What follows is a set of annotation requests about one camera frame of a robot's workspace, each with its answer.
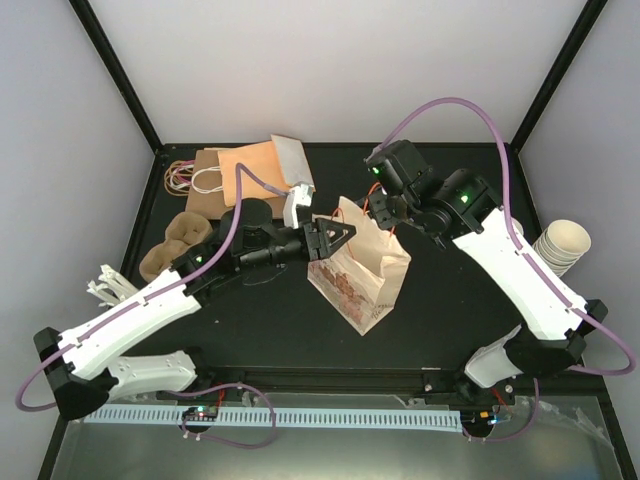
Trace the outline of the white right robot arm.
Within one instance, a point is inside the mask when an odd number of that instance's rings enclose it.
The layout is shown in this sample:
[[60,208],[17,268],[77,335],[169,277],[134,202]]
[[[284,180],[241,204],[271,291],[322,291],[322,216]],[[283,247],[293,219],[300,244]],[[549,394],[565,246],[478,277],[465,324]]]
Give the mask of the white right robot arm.
[[476,403],[496,383],[526,374],[541,378],[578,364],[591,332],[575,309],[598,321],[606,306],[587,301],[564,284],[526,239],[507,224],[500,196],[486,180],[458,169],[441,180],[408,140],[395,141],[366,160],[380,183],[373,200],[378,225],[413,226],[439,248],[455,246],[474,260],[506,294],[522,320],[479,348],[454,379],[457,396]]

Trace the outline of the printed white paper bag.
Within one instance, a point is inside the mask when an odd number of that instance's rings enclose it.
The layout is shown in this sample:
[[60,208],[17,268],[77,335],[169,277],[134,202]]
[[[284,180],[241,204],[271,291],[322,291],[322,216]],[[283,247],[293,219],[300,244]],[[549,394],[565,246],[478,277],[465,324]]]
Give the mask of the printed white paper bag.
[[411,256],[344,196],[330,218],[353,225],[356,235],[330,258],[310,263],[307,279],[364,336],[394,309]]

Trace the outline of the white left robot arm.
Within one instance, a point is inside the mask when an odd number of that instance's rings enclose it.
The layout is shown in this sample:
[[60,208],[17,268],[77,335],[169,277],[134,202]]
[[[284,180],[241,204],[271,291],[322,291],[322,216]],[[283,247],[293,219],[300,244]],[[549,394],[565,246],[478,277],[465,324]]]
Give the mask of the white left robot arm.
[[127,351],[241,286],[245,273],[328,259],[356,234],[353,225],[312,217],[306,207],[300,212],[295,226],[279,227],[265,201],[244,199],[202,242],[128,299],[78,327],[36,333],[34,344],[60,416],[81,419],[110,401],[139,393],[207,397],[215,376],[197,349],[147,357],[129,357]]

